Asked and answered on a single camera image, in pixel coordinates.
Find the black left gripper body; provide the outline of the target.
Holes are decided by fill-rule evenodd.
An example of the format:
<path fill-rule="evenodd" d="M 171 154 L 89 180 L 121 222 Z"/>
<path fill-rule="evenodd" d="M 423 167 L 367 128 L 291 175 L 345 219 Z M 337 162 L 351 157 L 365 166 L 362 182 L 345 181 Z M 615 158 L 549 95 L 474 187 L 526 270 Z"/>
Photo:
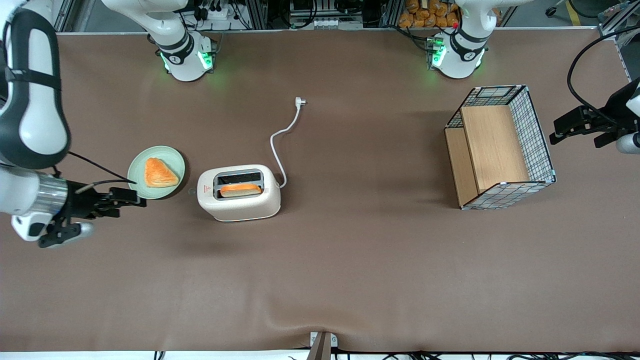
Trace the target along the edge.
<path fill-rule="evenodd" d="M 634 79 L 614 92 L 603 107 L 582 101 L 582 130 L 585 133 L 639 132 L 639 80 Z"/>

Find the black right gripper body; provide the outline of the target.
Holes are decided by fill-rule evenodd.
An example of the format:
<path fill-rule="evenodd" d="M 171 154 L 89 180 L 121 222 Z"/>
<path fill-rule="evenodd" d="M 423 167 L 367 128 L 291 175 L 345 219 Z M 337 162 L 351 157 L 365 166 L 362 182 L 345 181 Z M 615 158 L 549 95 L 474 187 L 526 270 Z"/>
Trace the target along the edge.
<path fill-rule="evenodd" d="M 112 189 L 105 193 L 96 191 L 93 187 L 76 193 L 84 187 L 85 183 L 66 180 L 67 197 L 64 204 L 64 218 L 69 222 L 73 218 L 94 220 L 103 217 L 114 218 L 115 210 L 112 207 Z"/>

